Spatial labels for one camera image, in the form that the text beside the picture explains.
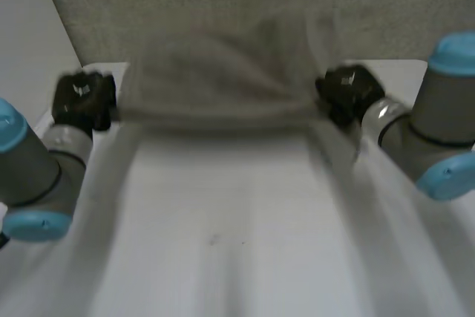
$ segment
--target table surface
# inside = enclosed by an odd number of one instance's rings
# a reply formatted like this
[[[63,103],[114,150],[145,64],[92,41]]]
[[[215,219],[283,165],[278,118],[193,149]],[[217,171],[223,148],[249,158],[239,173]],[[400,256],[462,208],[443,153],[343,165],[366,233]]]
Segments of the table surface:
[[[425,62],[367,64],[413,103]],[[300,134],[114,126],[68,236],[1,252],[0,316],[475,316],[474,198],[430,201],[371,143],[330,169]]]

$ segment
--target fabric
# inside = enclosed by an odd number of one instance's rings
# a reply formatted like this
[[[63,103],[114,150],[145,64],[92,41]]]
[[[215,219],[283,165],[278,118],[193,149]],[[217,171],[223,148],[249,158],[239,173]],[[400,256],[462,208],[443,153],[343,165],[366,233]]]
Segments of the fabric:
[[[161,31],[131,63],[121,120],[166,128],[283,128],[317,116],[315,79],[341,61],[335,14],[285,10],[241,33]]]

